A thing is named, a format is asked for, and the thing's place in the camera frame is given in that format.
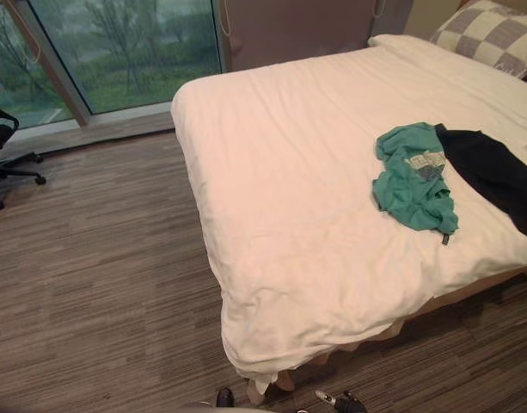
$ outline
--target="cord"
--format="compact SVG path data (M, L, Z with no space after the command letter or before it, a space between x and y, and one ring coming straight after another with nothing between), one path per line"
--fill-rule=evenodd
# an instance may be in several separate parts
M376 6L378 6L378 4L380 4L380 0L374 0L374 7L372 7L372 16L375 19L379 19L383 15L383 12L385 11L385 5L387 4L387 0L381 0L382 7L380 8L380 12L376 13Z
M22 52L22 55L24 56L24 58L32 63L32 64L36 64L38 63L38 61L40 60L40 57L41 57L41 46L40 46L40 43L38 42L38 40L36 39L36 37L32 34L32 31L30 30L30 27L26 24L26 22L24 21L24 19L22 18L21 16L21 13L16 9L15 5L13 4L13 0L2 0L2 3L6 3L7 4L7 7L9 7L10 9L13 10L13 12L15 13L15 15L19 18L19 20L21 21L22 23L22 26L26 28L26 30L28 31L28 34L30 35L30 38L34 41L35 45L36 45L36 49L38 49L38 52L36 53L36 58L34 60L32 60L29 56L27 56L26 54L26 51L24 50L24 47L21 47L21 52ZM21 43L20 41L18 41L17 39L17 36L16 36L16 31L15 29L13 28L13 35L15 36L15 39L17 40L17 43Z
M230 18L229 18L229 2L227 0L223 0L223 7L225 10L225 17L227 18L227 28L228 30L225 30L225 27L223 25L223 16L221 13L221 10L219 10L219 27L221 28L221 31L225 35L225 37L230 37Z

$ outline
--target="chair base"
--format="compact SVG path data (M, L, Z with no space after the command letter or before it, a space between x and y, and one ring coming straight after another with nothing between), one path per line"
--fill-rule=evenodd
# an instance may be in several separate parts
M22 155L20 157L16 157L10 160L4 160L0 161L0 181L2 179L7 178L8 176L34 176L34 181L38 185L44 185L47 180L45 177L40 175L38 172L33 172L30 170L16 170L13 167L19 163L22 162L28 162L28 161L35 161L36 163L40 163L43 161L43 157L41 155L38 155L37 153L30 152L26 155ZM0 210L5 208L5 204L3 204L2 201L0 201Z

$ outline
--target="wall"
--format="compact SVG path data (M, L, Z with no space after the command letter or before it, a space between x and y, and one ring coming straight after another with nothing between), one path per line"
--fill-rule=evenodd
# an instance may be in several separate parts
M527 13L527 0L494 0ZM404 34L428 40L453 15L461 0L414 0Z
M402 34L407 25L414 0L387 0L383 13L374 21L372 36Z
M356 50L366 45L373 0L227 0L230 68Z
M414 0L404 34L428 40L458 9L460 0Z

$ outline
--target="green t-shirt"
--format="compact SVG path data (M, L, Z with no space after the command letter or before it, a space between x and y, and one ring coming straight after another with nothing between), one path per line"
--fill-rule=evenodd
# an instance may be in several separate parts
M454 201L441 176L443 147L433 126L421 122L385 133L377 140L377 158L385 165L372 182L381 211L415 230L456 230Z

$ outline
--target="glass window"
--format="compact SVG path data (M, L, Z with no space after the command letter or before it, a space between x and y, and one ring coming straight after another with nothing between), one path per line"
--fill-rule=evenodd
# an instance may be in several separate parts
M21 128L71 118L21 32L0 4L0 108Z
M30 0L93 114L220 71L211 0Z

